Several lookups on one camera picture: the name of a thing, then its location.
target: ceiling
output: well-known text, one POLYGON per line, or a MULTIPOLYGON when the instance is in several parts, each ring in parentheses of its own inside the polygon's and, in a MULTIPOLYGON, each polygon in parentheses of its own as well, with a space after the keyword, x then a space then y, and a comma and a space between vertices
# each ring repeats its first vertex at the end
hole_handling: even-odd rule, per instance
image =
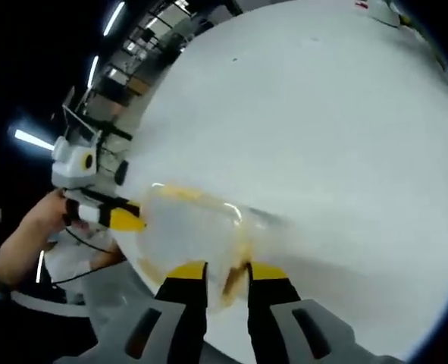
POLYGON ((103 37, 118 3, 0 1, 0 208, 8 225, 52 188, 50 156, 17 143, 14 130, 22 123, 52 143, 61 134, 52 114, 72 86, 86 85, 93 56, 113 52, 149 2, 127 0, 126 15, 103 37))

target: human hand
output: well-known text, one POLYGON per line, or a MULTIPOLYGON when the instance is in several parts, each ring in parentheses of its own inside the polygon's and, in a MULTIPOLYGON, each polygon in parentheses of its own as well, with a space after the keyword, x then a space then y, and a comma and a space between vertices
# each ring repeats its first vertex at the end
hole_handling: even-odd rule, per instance
POLYGON ((61 190, 53 190, 28 211, 20 226, 48 235, 62 230, 65 226, 66 200, 61 190))

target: white tabletop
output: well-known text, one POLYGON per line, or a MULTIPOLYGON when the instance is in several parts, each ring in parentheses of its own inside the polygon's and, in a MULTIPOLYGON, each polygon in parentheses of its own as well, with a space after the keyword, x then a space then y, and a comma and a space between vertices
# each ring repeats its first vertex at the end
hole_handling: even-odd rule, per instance
MULTIPOLYGON (((352 3, 273 5, 195 39, 118 192, 171 182, 293 222, 273 261, 301 297, 405 359, 448 304, 448 83, 425 44, 352 3)), ((116 235, 135 264, 134 236, 116 235)), ((246 313, 209 316, 205 339, 248 363, 246 313)))

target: black cable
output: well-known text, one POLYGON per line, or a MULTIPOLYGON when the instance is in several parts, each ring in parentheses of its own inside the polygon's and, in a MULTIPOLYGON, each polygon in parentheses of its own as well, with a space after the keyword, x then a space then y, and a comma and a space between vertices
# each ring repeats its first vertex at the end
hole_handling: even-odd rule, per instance
POLYGON ((113 152, 112 150, 107 149, 105 146, 101 146, 101 149, 102 149, 102 150, 105 150, 106 152, 108 152, 108 153, 110 153, 110 154, 112 154, 112 155, 117 155, 116 152, 113 152))
POLYGON ((69 229, 65 228, 65 231, 67 231, 73 238, 77 239, 79 241, 79 243, 82 243, 86 246, 88 246, 89 248, 93 248, 95 250, 98 250, 99 252, 103 252, 103 253, 107 253, 107 254, 112 254, 111 252, 98 248, 97 246, 93 246, 87 242, 85 242, 84 240, 80 239, 76 234, 74 234, 72 231, 70 231, 69 229))
POLYGON ((109 172, 109 173, 112 173, 112 174, 115 174, 115 173, 116 173, 116 172, 114 172, 114 171, 111 171, 109 168, 104 167, 103 165, 98 165, 98 167, 99 167, 99 168, 102 168, 102 169, 104 169, 104 170, 106 170, 106 171, 109 172))
POLYGON ((82 186, 82 187, 74 187, 74 188, 65 188, 66 191, 78 191, 78 190, 82 190, 83 188, 89 188, 89 187, 94 187, 95 184, 87 184, 86 186, 82 186))
POLYGON ((78 278, 84 277, 86 275, 90 275, 91 273, 94 273, 95 271, 100 271, 101 269, 105 269, 105 268, 109 268, 109 267, 114 267, 115 265, 121 264, 122 262, 116 263, 116 264, 111 264, 111 265, 106 265, 105 267, 100 267, 100 268, 96 268, 93 269, 92 271, 87 271, 85 273, 82 273, 81 275, 76 275, 75 277, 72 278, 68 278, 68 279, 64 279, 63 281, 58 281, 58 282, 52 282, 52 286, 56 286, 58 284, 63 284, 63 283, 67 283, 70 281, 75 281, 78 278))

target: ceiling light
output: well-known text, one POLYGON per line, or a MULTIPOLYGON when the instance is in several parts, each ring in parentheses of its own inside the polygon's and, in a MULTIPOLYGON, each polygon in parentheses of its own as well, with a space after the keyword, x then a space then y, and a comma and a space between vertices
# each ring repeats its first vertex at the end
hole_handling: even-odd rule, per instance
POLYGON ((36 278, 35 278, 36 283, 40 283, 40 278, 42 277, 42 263, 43 263, 44 253, 45 252, 42 250, 39 255, 39 264, 36 267, 36 278))
POLYGON ((156 19, 155 17, 151 19, 151 21, 149 23, 146 24, 145 29, 151 28, 153 26, 154 23, 156 23, 158 19, 156 19))
POLYGON ((99 60, 99 56, 97 55, 92 60, 92 66, 90 66, 89 79, 87 80, 87 88, 90 89, 92 87, 92 79, 94 78, 94 72, 96 72, 97 61, 99 60))
POLYGON ((117 5, 116 10, 114 10, 114 13, 112 13, 111 18, 108 21, 108 25, 105 26, 104 29, 104 36, 107 36, 109 34, 109 32, 111 31, 112 26, 114 25, 114 22, 117 19, 117 16, 119 15, 119 13, 121 12, 121 10, 123 10, 124 7, 124 2, 120 2, 117 5))
POLYGON ((48 144, 47 142, 44 142, 43 140, 37 138, 36 136, 25 133, 20 129, 17 129, 17 131, 15 131, 14 137, 19 140, 23 140, 24 142, 32 143, 35 144, 36 146, 41 146, 42 148, 48 150, 54 150, 54 146, 52 144, 48 144))
POLYGON ((186 2, 185 0, 176 0, 175 5, 180 6, 181 8, 185 8, 188 6, 188 2, 186 2))

